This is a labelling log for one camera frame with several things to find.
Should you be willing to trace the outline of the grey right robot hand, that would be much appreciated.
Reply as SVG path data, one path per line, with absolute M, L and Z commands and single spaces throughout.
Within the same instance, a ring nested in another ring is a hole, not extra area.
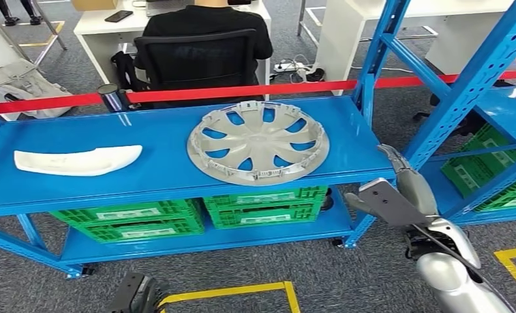
M 392 226 L 425 224 L 438 216 L 434 194 L 424 176 L 394 147 L 380 144 L 378 150 L 391 162 L 395 184 L 384 178 L 370 181 L 360 186 L 358 194 L 344 195 L 348 205 Z

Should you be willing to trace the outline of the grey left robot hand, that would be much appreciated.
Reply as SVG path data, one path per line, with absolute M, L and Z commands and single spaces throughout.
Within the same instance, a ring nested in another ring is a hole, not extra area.
M 152 281 L 149 285 L 146 312 L 157 312 L 159 303 L 167 296 L 167 284 Z

